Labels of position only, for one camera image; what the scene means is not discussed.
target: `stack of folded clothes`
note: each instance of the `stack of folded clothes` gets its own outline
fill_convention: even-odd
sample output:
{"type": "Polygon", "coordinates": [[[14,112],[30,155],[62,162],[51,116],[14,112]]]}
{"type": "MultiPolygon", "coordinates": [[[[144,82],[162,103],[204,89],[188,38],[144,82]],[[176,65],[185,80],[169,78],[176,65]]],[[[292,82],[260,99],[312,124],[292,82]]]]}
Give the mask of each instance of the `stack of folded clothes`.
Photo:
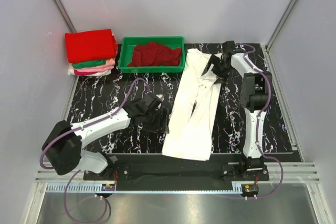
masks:
{"type": "Polygon", "coordinates": [[[111,29],[65,34],[68,74],[106,76],[114,68],[118,45],[111,29]]]}

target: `white cloth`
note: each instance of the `white cloth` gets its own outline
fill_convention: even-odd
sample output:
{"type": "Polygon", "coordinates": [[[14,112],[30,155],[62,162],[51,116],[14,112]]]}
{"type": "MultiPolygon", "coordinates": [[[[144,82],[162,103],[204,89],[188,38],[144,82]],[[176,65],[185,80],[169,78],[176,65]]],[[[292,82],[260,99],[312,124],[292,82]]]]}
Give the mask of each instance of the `white cloth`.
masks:
{"type": "Polygon", "coordinates": [[[210,56],[197,49],[188,50],[169,121],[170,133],[166,135],[162,148],[165,156],[200,161],[210,158],[221,88],[220,84],[214,84],[217,76],[211,71],[213,66],[201,76],[210,56]]]}
{"type": "MultiPolygon", "coordinates": [[[[104,72],[97,72],[97,73],[94,73],[94,74],[87,74],[87,75],[82,75],[82,76],[107,76],[110,73],[111,73],[111,69],[106,70],[104,72]]],[[[71,64],[69,64],[68,75],[77,76],[77,74],[75,74],[75,70],[72,68],[71,64]]]]}

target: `white backdrop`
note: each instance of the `white backdrop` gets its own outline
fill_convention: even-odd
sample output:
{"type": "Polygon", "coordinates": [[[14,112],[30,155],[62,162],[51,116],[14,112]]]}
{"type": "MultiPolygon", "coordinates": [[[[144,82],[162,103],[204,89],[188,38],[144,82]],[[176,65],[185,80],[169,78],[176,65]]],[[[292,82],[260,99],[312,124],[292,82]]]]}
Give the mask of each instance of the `white backdrop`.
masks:
{"type": "Polygon", "coordinates": [[[290,0],[62,0],[78,31],[267,43],[290,0]]]}
{"type": "Polygon", "coordinates": [[[68,30],[52,0],[0,0],[0,6],[0,222],[18,224],[73,77],[68,30]]]}
{"type": "Polygon", "coordinates": [[[336,220],[336,0],[299,0],[271,48],[307,162],[336,220]]]}

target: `folded green cloth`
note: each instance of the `folded green cloth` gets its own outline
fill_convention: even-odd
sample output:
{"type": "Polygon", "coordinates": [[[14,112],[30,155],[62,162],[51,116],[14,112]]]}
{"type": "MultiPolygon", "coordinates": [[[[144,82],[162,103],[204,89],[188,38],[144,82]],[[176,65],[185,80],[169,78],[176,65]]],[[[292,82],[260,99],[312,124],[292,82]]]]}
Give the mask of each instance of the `folded green cloth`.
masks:
{"type": "Polygon", "coordinates": [[[92,68],[96,66],[105,65],[106,60],[92,60],[92,61],[83,61],[81,63],[72,64],[73,68],[92,68]]]}

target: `black and white marble surface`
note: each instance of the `black and white marble surface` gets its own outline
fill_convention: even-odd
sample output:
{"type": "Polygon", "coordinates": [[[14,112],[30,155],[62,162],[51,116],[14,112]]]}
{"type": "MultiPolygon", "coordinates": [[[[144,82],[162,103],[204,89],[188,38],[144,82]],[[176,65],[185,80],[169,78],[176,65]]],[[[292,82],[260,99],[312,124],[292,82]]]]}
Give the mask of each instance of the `black and white marble surface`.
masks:
{"type": "MultiPolygon", "coordinates": [[[[255,65],[268,70],[259,44],[249,57],[255,65]]],[[[221,44],[185,44],[185,54],[190,48],[207,54],[222,52],[221,44]]],[[[117,107],[125,97],[132,81],[144,78],[155,94],[164,95],[163,106],[171,111],[182,73],[125,74],[118,68],[105,77],[79,77],[71,104],[68,121],[71,123],[91,119],[117,107]]],[[[233,70],[226,84],[222,84],[213,129],[213,153],[237,153],[243,149],[245,141],[245,112],[239,103],[241,76],[233,70]]],[[[131,99],[144,94],[144,84],[133,90],[131,99]]],[[[161,153],[164,134],[142,131],[142,126],[129,127],[112,132],[87,146],[87,150],[105,153],[161,153]]],[[[282,118],[279,103],[272,88],[272,100],[268,108],[263,148],[265,152],[291,152],[291,144],[282,118]]]]}

